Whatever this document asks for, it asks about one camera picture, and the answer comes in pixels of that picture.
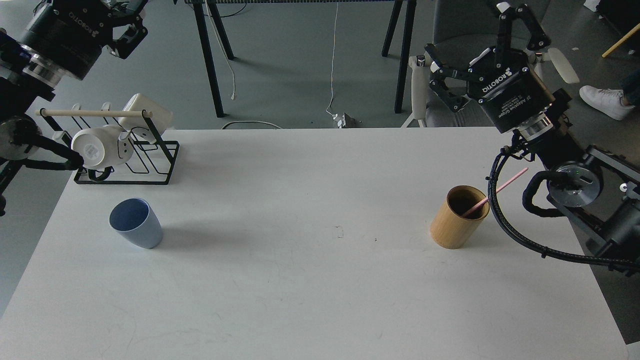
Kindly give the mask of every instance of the straw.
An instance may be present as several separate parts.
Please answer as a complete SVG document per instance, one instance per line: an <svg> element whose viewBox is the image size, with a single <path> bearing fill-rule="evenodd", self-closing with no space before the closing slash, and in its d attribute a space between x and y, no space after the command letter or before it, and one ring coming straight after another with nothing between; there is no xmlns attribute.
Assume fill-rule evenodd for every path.
<svg viewBox="0 0 640 360"><path fill-rule="evenodd" d="M515 174L511 179L507 180L506 183L502 184L496 191L495 193L499 193L502 191L502 189L504 189L505 187L507 187L508 184L511 184L515 179L518 179L522 174L524 174L525 172L527 172L529 168L525 167L524 169L522 169L519 173ZM485 197L484 199L480 200L480 202L478 202L476 205L473 206L473 208L470 208L469 210L467 210L466 213L462 214L462 217L465 218L467 216L469 216L469 214L473 213L475 210L478 210L479 208L481 208L483 205L486 204L486 202L489 201L488 197Z"/></svg>

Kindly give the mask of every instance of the desk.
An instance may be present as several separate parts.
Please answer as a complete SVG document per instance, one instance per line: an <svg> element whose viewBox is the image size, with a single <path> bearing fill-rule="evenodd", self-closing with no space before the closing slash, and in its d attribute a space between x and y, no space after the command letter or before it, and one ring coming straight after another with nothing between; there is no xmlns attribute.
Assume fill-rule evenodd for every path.
<svg viewBox="0 0 640 360"><path fill-rule="evenodd" d="M167 131L168 186L70 181L0 320L0 359L626 359L586 265L541 259L489 216L428 235L447 190L484 189L492 128ZM580 252L566 219L521 232ZM505 178L524 167L513 162ZM147 199L163 242L109 228ZM545 204L536 199L536 203Z"/></svg>

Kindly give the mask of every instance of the white sneaker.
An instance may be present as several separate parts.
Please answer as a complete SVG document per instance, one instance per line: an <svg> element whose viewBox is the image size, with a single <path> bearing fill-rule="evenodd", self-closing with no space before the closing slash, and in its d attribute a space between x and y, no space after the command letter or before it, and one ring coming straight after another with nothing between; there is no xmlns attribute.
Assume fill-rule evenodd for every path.
<svg viewBox="0 0 640 360"><path fill-rule="evenodd" d="M622 90L596 89L593 86L580 88L580 97L584 102L618 121L635 108L633 105L622 105L623 96Z"/></svg>

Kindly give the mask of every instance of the cup rack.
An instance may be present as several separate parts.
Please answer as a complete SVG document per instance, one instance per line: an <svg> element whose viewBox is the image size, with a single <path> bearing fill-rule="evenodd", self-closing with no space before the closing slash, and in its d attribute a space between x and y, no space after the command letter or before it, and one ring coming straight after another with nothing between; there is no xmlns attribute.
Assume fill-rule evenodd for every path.
<svg viewBox="0 0 640 360"><path fill-rule="evenodd" d="M41 116L55 132L61 135L61 140L71 147L72 135L63 130L54 117L70 117L78 130L88 129L91 126L105 126L116 124L120 126L117 117L141 117L145 120L149 130L156 139L151 144L148 141L139 140L131 133L127 141L134 150L132 158L115 167L108 167L104 171L96 170L101 174L96 179L91 179L89 170L80 168L74 176L77 184L138 184L138 185L167 185L173 174L175 160L180 149L177 141L165 141L158 133L152 117L152 111L111 111L111 110L79 110L74 106L73 110L47 110L40 109L37 115ZM102 120L87 120L85 118L102 118Z"/></svg>

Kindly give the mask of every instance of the bamboo cup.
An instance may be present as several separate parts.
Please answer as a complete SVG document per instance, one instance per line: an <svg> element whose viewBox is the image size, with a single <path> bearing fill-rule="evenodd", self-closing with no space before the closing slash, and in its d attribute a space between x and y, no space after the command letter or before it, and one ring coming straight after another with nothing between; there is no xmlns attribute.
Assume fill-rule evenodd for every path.
<svg viewBox="0 0 640 360"><path fill-rule="evenodd" d="M467 210L484 198L482 191L467 185L449 190L447 198L431 223L431 238L447 249L458 249L467 242L478 225L489 214L489 204L462 217Z"/></svg>

